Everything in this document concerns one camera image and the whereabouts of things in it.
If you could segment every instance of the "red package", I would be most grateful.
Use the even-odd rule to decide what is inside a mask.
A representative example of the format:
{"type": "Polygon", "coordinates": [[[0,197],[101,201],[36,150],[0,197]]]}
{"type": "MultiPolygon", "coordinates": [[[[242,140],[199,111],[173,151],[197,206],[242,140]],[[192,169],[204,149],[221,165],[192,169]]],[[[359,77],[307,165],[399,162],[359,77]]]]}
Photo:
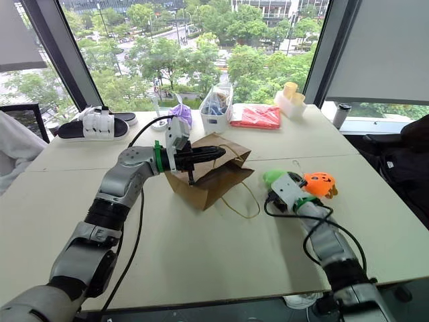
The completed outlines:
{"type": "Polygon", "coordinates": [[[280,128],[280,109],[266,104],[234,104],[229,123],[237,127],[278,129],[280,128]]]}

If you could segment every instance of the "yellow cup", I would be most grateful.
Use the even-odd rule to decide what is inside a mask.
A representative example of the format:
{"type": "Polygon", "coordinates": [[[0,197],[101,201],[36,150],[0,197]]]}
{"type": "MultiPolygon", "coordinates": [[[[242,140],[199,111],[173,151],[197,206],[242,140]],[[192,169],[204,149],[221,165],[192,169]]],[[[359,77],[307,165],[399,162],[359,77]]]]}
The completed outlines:
{"type": "Polygon", "coordinates": [[[301,94],[301,93],[294,93],[292,95],[291,102],[295,106],[301,106],[303,104],[303,102],[304,102],[304,99],[306,99],[306,97],[303,94],[301,94]]]}
{"type": "Polygon", "coordinates": [[[291,99],[294,93],[296,92],[297,88],[298,88],[298,84],[293,82],[287,82],[283,88],[284,97],[287,99],[291,99]]]}

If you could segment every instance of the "slipper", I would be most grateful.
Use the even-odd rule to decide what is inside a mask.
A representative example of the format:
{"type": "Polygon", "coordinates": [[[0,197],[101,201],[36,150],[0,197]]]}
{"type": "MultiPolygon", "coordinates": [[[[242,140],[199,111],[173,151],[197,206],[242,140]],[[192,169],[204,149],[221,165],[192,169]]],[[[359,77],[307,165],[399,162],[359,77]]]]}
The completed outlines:
{"type": "Polygon", "coordinates": [[[125,122],[127,122],[127,124],[129,126],[133,126],[137,123],[137,118],[135,116],[134,113],[131,112],[112,112],[110,111],[110,109],[107,106],[101,107],[101,106],[96,106],[96,107],[87,107],[86,109],[84,109],[82,112],[80,112],[76,119],[82,121],[83,117],[85,115],[88,115],[89,113],[94,113],[95,110],[102,110],[102,109],[108,109],[109,110],[109,114],[115,116],[115,118],[117,119],[121,119],[125,122]]]}
{"type": "Polygon", "coordinates": [[[78,119],[60,126],[58,136],[68,141],[120,140],[128,134],[129,126],[108,109],[94,109],[78,119]]]}

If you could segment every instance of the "white table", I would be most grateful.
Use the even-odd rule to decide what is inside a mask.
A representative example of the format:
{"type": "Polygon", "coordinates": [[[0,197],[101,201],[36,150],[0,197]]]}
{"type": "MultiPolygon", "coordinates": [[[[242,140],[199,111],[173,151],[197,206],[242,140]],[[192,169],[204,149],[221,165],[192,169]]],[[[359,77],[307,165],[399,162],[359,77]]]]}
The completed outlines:
{"type": "MultiPolygon", "coordinates": [[[[245,182],[261,204],[266,196],[261,175],[274,168],[299,172],[293,160],[245,163],[255,169],[245,182]]],[[[390,283],[429,275],[428,231],[360,155],[297,160],[306,172],[326,171],[337,179],[339,195],[326,204],[335,209],[338,223],[361,242],[369,277],[390,283]]],[[[86,215],[105,172],[28,171],[0,197],[0,305],[47,282],[52,263],[86,215]]],[[[225,198],[243,213],[255,209],[241,185],[225,198]]],[[[100,309],[110,294],[130,255],[138,213],[139,201],[128,216],[123,251],[109,289],[87,300],[83,309],[100,309]]],[[[151,178],[145,183],[139,249],[110,308],[329,289],[321,269],[305,257],[303,238],[298,220],[264,213],[243,219],[220,201],[205,212],[196,211],[172,192],[164,175],[151,178]]]]}
{"type": "MultiPolygon", "coordinates": [[[[128,138],[114,142],[65,142],[54,140],[27,169],[27,171],[108,169],[115,165],[117,156],[133,136],[156,115],[137,112],[139,125],[131,127],[128,138]]],[[[205,136],[198,111],[192,111],[191,141],[205,136]]],[[[252,150],[248,160],[308,158],[313,156],[342,156],[358,151],[339,134],[330,121],[314,106],[309,105],[300,122],[282,117],[279,130],[255,130],[230,127],[221,134],[252,150]]],[[[147,130],[136,145],[152,146],[155,140],[164,144],[164,132],[147,130]]]]}

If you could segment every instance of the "purple bag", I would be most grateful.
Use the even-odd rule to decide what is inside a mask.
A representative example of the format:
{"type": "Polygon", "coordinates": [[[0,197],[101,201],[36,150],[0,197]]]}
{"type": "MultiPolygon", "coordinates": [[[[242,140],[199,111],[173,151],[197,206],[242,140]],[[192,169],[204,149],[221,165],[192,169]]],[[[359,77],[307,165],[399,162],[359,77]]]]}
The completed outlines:
{"type": "Polygon", "coordinates": [[[192,128],[192,114],[190,111],[190,107],[183,104],[182,98],[180,95],[176,94],[176,97],[177,97],[179,104],[177,104],[175,107],[172,107],[168,111],[168,115],[175,115],[175,116],[182,118],[189,125],[189,129],[191,129],[192,128]]]}

